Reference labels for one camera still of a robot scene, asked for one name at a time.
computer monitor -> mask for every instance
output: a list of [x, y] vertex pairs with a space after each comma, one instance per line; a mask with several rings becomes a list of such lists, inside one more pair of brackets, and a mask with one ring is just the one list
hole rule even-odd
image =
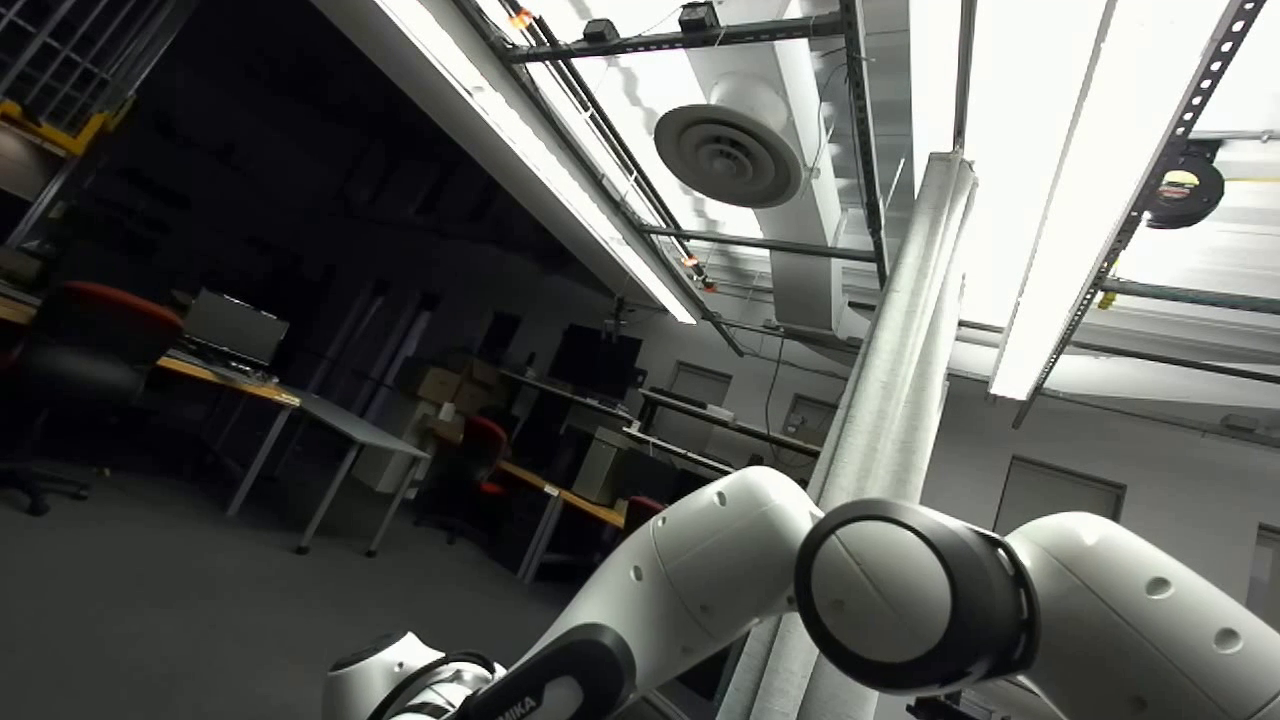
[[184, 338], [194, 345], [194, 353], [220, 353], [252, 369], [273, 369], [282, 330], [288, 322], [278, 314], [208, 286], [188, 303], [184, 322]]
[[635, 334], [569, 322], [547, 374], [583, 396], [623, 399], [635, 379], [635, 355]]

chair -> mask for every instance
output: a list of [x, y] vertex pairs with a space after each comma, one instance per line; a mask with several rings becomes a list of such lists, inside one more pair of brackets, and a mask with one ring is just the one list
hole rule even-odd
[[[184, 321], [110, 284], [57, 284], [20, 345], [0, 360], [3, 404], [36, 406], [20, 460], [33, 460], [52, 413], [110, 413], [142, 396], [157, 360], [181, 338]], [[27, 497], [27, 512], [44, 517], [47, 497], [84, 497], [88, 484], [36, 474], [27, 468], [0, 472], [0, 486]]]
[[456, 532], [493, 532], [494, 508], [508, 497], [508, 484], [494, 478], [508, 448], [511, 439], [494, 418], [470, 416], [465, 439], [438, 453], [437, 490], [426, 490], [423, 512], [437, 517], [447, 540], [456, 540]]

box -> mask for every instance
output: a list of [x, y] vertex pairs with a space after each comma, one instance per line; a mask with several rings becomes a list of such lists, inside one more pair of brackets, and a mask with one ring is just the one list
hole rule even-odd
[[423, 404], [447, 404], [456, 396], [456, 387], [465, 385], [460, 370], [447, 370], [447, 369], [426, 369], [421, 379], [414, 379], [414, 399]]
[[421, 404], [453, 404], [460, 416], [493, 413], [508, 404], [503, 374], [481, 360], [465, 360], [460, 369], [426, 369], [414, 379]]

pipe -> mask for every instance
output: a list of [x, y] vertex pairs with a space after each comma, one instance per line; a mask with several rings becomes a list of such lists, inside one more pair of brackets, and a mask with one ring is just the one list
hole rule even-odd
[[[488, 31], [488, 16], [482, 16], [470, 0], [465, 0], [460, 10], [465, 10], [465, 20], [474, 29], [474, 36], [482, 38], [482, 48], [488, 48], [493, 54], [508, 54], [508, 48]], [[569, 155], [570, 155], [581, 167], [593, 167], [593, 159], [570, 144], [570, 137], [569, 137], [563, 125], [554, 121], [554, 113], [528, 89], [528, 78], [525, 78], [511, 62], [503, 62], [503, 66], [508, 66], [511, 78], [525, 89], [525, 97], [530, 100], [530, 107], [563, 137]], [[593, 125], [594, 125], [594, 121], [609, 125], [603, 107], [594, 102], [594, 97], [593, 97], [586, 89], [583, 89], [581, 100], [593, 100], [593, 107], [594, 107], [594, 113], [593, 113]], [[737, 355], [744, 355], [744, 348], [737, 345], [737, 334], [726, 334], [724, 321], [685, 284], [685, 274], [672, 270], [672, 262], [651, 249], [651, 238], [644, 238], [644, 249], [647, 249], [647, 261], [655, 262], [655, 270], [668, 274], [672, 293], [680, 293], [680, 297], [694, 308], [694, 314], [707, 321], [707, 322], [714, 329], [714, 334], [719, 334]]]
[[966, 141], [971, 24], [974, 24], [974, 0], [959, 0], [959, 54], [956, 54], [951, 153], [959, 153], [963, 141]]
[[875, 262], [875, 253], [826, 249], [826, 245], [813, 245], [813, 238], [751, 238], [751, 234], [689, 230], [689, 227], [668, 230], [668, 227], [655, 227], [655, 223], [635, 223], [635, 230], [674, 234], [685, 245], [726, 245], [726, 249], [758, 249], [758, 253], [782, 253], [782, 255], [826, 255], [826, 261]]
[[627, 54], [627, 50], [674, 50], [674, 48], [724, 48], [724, 44], [775, 44], [775, 38], [808, 38], [808, 36], [841, 36], [845, 10], [799, 16], [799, 20], [758, 20], [758, 24], [726, 24], [707, 36], [689, 31], [651, 31], [651, 36], [618, 36], [610, 44], [559, 44], [559, 48], [508, 48], [508, 62], [554, 62], [575, 54]]
[[1138, 284], [1138, 279], [1118, 279], [1118, 274], [1105, 279], [1100, 293], [1162, 300], [1162, 303], [1195, 303], [1195, 308], [1232, 308], [1232, 312], [1280, 314], [1280, 300], [1271, 300], [1271, 297], [1167, 286], [1167, 284]]
[[867, 234], [875, 249], [875, 279], [886, 286], [886, 255], [883, 255], [883, 205], [878, 205], [878, 153], [871, 137], [871, 100], [867, 100], [867, 62], [863, 62], [863, 20], [857, 0], [841, 0], [841, 16], [846, 16], [845, 29], [845, 62], [846, 62], [846, 102], [851, 102], [851, 133], [858, 144], [858, 178], [863, 178], [863, 212], [867, 212]]

metal rail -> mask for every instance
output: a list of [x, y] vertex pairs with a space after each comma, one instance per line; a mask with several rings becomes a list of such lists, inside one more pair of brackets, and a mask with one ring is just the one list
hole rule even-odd
[[1118, 274], [1105, 279], [1100, 293], [1280, 314], [1280, 300], [1271, 300], [1271, 297], [1232, 297], [1232, 293], [1202, 293], [1202, 286], [1136, 284], [1136, 279], [1118, 279]]
[[1195, 83], [1193, 91], [1182, 97], [1182, 102], [1174, 107], [1174, 121], [1170, 126], [1162, 133], [1162, 147], [1149, 170], [1149, 178], [1136, 187], [1133, 205], [1127, 205], [1127, 217], [1110, 238], [1110, 249], [1105, 253], [1088, 293], [1074, 300], [1074, 312], [1070, 312], [1070, 322], [1064, 329], [1064, 334], [1056, 338], [1056, 353], [1051, 360], [1045, 363], [1030, 396], [1018, 404], [1018, 416], [1014, 423], [1024, 423], [1024, 416], [1030, 413], [1037, 396], [1045, 390], [1056, 360], [1066, 353], [1070, 334], [1078, 330], [1088, 308], [1092, 308], [1092, 297], [1105, 286], [1105, 274], [1116, 266], [1118, 253], [1127, 249], [1127, 238], [1136, 234], [1136, 227], [1144, 223], [1144, 212], [1151, 205], [1151, 190], [1158, 187], [1167, 163], [1179, 155], [1179, 147], [1188, 144], [1200, 113], [1206, 107], [1212, 91], [1218, 89], [1218, 78], [1229, 76], [1239, 44], [1246, 38], [1255, 16], [1262, 10], [1267, 0], [1232, 0], [1232, 10], [1215, 24], [1206, 48], [1200, 54], [1200, 66], [1195, 66]]
[[[635, 223], [635, 230], [674, 234], [655, 223]], [[826, 249], [826, 245], [813, 245], [813, 238], [757, 238], [757, 234], [724, 234], [724, 230], [685, 230], [685, 245], [724, 245], [724, 249], [758, 249], [758, 253], [782, 253], [782, 255], [825, 255], [825, 261], [875, 262], [875, 253]]]
[[799, 20], [758, 20], [758, 24], [724, 24], [714, 31], [651, 31], [618, 36], [610, 44], [559, 44], [559, 48], [511, 48], [508, 62], [545, 62], [545, 59], [581, 59], [581, 54], [632, 54], [632, 50], [674, 50], [674, 48], [726, 48], [726, 44], [775, 44], [808, 36], [841, 36], [846, 29], [845, 10], [799, 16]]
[[851, 133], [858, 144], [858, 178], [863, 178], [863, 212], [867, 212], [867, 234], [875, 249], [875, 279], [886, 286], [886, 255], [883, 255], [883, 201], [878, 201], [878, 153], [875, 153], [875, 121], [871, 121], [871, 97], [867, 97], [867, 62], [863, 62], [863, 20], [857, 0], [841, 0], [841, 10], [846, 16], [845, 29], [845, 62], [846, 62], [846, 102], [851, 102]]
[[[470, 31], [488, 44], [488, 50], [503, 59], [508, 44], [493, 36], [488, 16], [474, 8], [474, 0], [460, 0], [460, 10], [465, 10], [465, 20], [470, 24]], [[525, 97], [528, 97], [530, 107], [545, 114], [545, 125], [563, 137], [569, 155], [570, 155], [581, 167], [593, 167], [593, 159], [583, 155], [583, 147], [570, 144], [570, 133], [563, 133], [563, 125], [554, 121], [554, 113], [536, 97], [536, 89], [528, 89], [528, 78], [516, 72], [516, 62], [503, 62], [503, 66], [508, 66], [511, 83], [525, 89]], [[744, 348], [739, 348], [737, 334], [719, 322], [719, 314], [685, 284], [685, 274], [672, 270], [672, 262], [668, 262], [651, 245], [647, 245], [647, 261], [655, 262], [655, 270], [668, 274], [672, 293], [680, 293], [685, 300], [692, 300], [694, 314], [705, 314], [705, 321], [714, 329], [714, 334], [719, 334], [737, 355], [744, 355]]]

